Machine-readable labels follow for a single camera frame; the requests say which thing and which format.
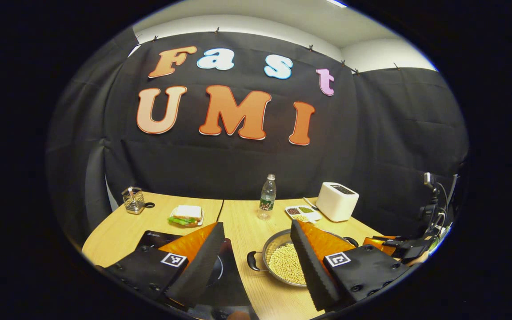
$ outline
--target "metal pot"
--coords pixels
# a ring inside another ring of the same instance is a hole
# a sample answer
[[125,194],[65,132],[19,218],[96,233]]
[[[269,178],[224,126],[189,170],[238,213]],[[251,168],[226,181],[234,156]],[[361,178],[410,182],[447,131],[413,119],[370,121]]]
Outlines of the metal pot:
[[[256,252],[256,251],[249,252],[246,257],[246,260],[248,262],[248,266],[250,267],[250,269],[252,269],[254,271],[268,271],[276,279],[278,279],[286,284],[289,284],[292,286],[305,287],[306,285],[296,284],[294,282],[285,280],[284,278],[280,277],[279,275],[276,275],[272,270],[270,270],[270,267],[268,265],[268,263],[270,263],[270,256],[272,255],[272,253],[274,253],[274,251],[277,248],[282,247],[283,245],[292,243],[291,237],[290,237],[290,231],[291,231],[291,229],[287,229],[287,230],[283,230],[283,231],[276,233],[275,235],[270,237],[270,239],[268,239],[268,241],[266,241],[266,243],[264,244],[264,249],[262,249],[262,252]],[[357,241],[355,241],[351,237],[339,237],[338,235],[336,235],[334,233],[331,233],[331,234],[334,235],[335,237],[338,237],[339,239],[344,239],[344,240],[349,241],[355,247],[359,246]],[[264,260],[264,264],[266,265],[267,270],[260,270],[258,267],[256,267],[256,258],[254,258],[254,255],[256,253],[262,253],[262,260]]]

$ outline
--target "sandwich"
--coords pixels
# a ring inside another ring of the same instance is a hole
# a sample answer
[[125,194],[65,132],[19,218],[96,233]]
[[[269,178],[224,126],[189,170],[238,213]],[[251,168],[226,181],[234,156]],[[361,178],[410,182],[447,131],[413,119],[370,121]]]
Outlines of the sandwich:
[[202,218],[201,207],[198,205],[179,205],[175,213],[169,217],[169,222],[178,223],[185,227],[195,227]]

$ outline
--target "letter m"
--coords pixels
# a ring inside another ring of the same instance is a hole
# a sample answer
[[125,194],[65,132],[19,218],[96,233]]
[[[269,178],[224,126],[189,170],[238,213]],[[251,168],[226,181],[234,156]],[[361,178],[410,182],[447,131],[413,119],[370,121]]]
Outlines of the letter m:
[[226,134],[231,136],[244,119],[244,125],[238,130],[238,135],[246,139],[262,140],[266,138],[264,132],[264,112],[266,105],[272,100],[269,93],[252,91],[240,103],[232,95],[229,87],[211,85],[207,87],[211,96],[205,124],[199,127],[199,132],[209,136],[217,136],[222,132],[219,126],[219,117],[222,119]]

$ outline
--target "white wall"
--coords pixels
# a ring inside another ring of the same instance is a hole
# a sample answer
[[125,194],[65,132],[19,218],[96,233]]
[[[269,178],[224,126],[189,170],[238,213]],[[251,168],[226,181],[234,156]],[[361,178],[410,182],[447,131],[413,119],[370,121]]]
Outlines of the white wall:
[[401,39],[377,39],[363,41],[343,48],[345,65],[359,72],[394,68],[415,67],[436,70],[430,61],[413,47]]
[[313,44],[313,50],[332,57],[337,61],[343,60],[341,49],[317,36],[303,32],[294,27],[279,24],[271,20],[254,18],[252,16],[212,15],[194,16],[173,20],[164,24],[150,27],[136,32],[140,43],[151,41],[154,36],[163,38],[166,36],[187,34],[193,32],[215,31],[242,32],[269,36],[292,43],[303,45],[305,48]]

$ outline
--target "wooden table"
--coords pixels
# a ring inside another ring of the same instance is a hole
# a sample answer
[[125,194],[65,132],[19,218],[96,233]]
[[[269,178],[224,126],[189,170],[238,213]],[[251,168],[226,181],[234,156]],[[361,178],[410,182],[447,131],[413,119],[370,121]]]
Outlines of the wooden table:
[[[146,208],[139,215],[127,213],[124,206],[112,212],[88,237],[82,253],[94,265],[108,267],[136,248],[147,230],[187,235],[201,227],[185,228],[167,223],[167,217],[178,205],[199,205],[205,211],[203,226],[217,221],[224,223],[225,237],[232,242],[234,259],[244,289],[252,307],[261,320],[307,320],[319,316],[313,306],[307,288],[284,284],[268,272],[256,272],[248,267],[246,255],[250,251],[262,251],[266,240],[285,229],[290,229],[291,220],[284,209],[290,205],[307,205],[303,199],[276,200],[271,218],[258,219],[258,200],[217,200],[183,198],[144,192],[146,202],[154,202],[154,208]],[[317,198],[309,198],[315,203]],[[325,216],[316,227],[341,237],[352,237],[359,245],[365,237],[381,235],[353,217],[348,221],[331,222]],[[261,256],[256,255],[256,264],[265,269]]]
[[[155,203],[153,208],[145,208],[139,215],[127,213],[123,205],[98,225],[85,241],[82,253],[94,265],[109,267],[136,249],[142,235],[147,230],[187,235],[205,225],[216,222],[222,200],[184,198],[144,192],[146,202]],[[200,227],[180,227],[168,223],[167,218],[178,205],[199,205],[205,211]]]
[[[317,198],[309,198],[315,204]],[[270,219],[258,219],[258,200],[225,200],[219,221],[224,223],[224,233],[232,242],[234,259],[240,272],[244,289],[252,307],[261,320],[307,320],[319,316],[307,288],[291,286],[278,281],[268,272],[256,272],[248,267],[246,255],[261,252],[264,243],[275,233],[291,228],[291,220],[284,210],[291,205],[307,205],[303,199],[276,200]],[[352,237],[359,245],[365,237],[381,235],[374,229],[351,217],[348,221],[331,222],[325,216],[315,227],[341,237]],[[256,264],[266,269],[261,255],[256,254]]]

